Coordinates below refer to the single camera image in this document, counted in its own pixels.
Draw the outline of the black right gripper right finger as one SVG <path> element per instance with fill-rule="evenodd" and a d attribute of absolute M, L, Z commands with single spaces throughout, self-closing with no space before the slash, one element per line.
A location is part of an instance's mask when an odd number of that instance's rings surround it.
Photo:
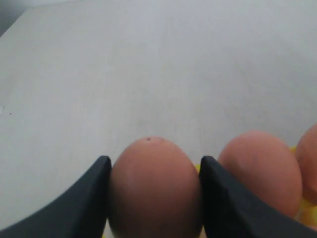
<path fill-rule="evenodd" d="M 315 238 L 315 230 L 268 206 L 216 159 L 204 156 L 199 172 L 203 220 L 209 238 Z"/>

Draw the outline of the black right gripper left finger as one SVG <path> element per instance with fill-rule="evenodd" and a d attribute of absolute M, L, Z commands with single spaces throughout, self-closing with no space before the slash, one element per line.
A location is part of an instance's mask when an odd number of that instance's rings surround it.
<path fill-rule="evenodd" d="M 101 238 L 107 219 L 111 160 L 100 156 L 67 191 L 1 230 L 2 238 Z"/>

